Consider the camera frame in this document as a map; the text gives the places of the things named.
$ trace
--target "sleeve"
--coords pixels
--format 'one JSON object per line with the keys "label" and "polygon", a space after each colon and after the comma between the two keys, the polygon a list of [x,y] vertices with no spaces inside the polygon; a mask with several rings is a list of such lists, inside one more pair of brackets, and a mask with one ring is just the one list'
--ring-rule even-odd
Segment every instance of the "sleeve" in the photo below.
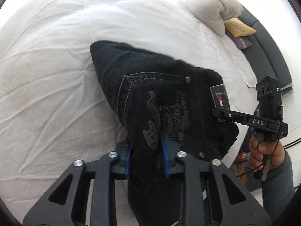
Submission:
{"label": "sleeve", "polygon": [[267,180],[261,182],[263,207],[274,223],[284,212],[295,194],[292,161],[285,151],[285,161],[271,169]]}

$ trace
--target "human hand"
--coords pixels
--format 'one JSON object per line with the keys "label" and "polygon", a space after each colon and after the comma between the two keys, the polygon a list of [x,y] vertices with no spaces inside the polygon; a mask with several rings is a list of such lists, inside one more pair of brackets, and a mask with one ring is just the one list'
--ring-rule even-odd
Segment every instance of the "human hand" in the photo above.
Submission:
{"label": "human hand", "polygon": [[[249,148],[251,150],[250,158],[249,158],[249,165],[251,169],[258,167],[262,163],[263,155],[270,155],[275,146],[277,141],[269,141],[269,142],[262,142],[258,144],[258,138],[255,134],[251,137]],[[279,167],[285,159],[285,150],[282,144],[279,142],[273,156],[271,165],[273,167]]]}

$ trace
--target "pillow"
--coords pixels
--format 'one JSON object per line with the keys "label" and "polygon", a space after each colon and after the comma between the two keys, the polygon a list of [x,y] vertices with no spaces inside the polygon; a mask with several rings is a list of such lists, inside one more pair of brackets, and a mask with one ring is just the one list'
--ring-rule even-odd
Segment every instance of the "pillow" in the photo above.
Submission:
{"label": "pillow", "polygon": [[226,35],[235,43],[239,50],[253,46],[253,44],[246,37],[234,37],[229,31],[226,31]]}
{"label": "pillow", "polygon": [[218,36],[225,35],[224,20],[236,18],[243,13],[243,5],[237,0],[178,1]]}
{"label": "pillow", "polygon": [[252,35],[256,31],[248,25],[241,22],[238,18],[224,21],[225,29],[229,31],[234,37]]}

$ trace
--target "bed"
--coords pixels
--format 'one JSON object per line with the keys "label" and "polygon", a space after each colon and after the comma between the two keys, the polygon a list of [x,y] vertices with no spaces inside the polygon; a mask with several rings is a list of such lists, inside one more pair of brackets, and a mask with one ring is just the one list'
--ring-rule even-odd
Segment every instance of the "bed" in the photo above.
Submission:
{"label": "bed", "polygon": [[[98,159],[126,137],[94,72],[89,46],[97,40],[215,70],[232,110],[253,114],[257,107],[247,55],[176,0],[29,0],[0,38],[0,197],[20,222],[74,160]],[[238,128],[227,166],[247,132]],[[116,186],[118,223],[137,225],[126,184]]]}

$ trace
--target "dark gray headboard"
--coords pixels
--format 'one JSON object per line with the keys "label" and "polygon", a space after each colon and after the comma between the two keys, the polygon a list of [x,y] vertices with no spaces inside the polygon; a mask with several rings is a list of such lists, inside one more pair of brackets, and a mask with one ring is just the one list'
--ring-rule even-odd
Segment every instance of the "dark gray headboard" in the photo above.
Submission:
{"label": "dark gray headboard", "polygon": [[292,78],[287,64],[273,38],[246,8],[239,19],[256,30],[253,35],[246,36],[253,46],[242,52],[249,61],[258,81],[265,76],[277,77],[282,95],[292,90]]}

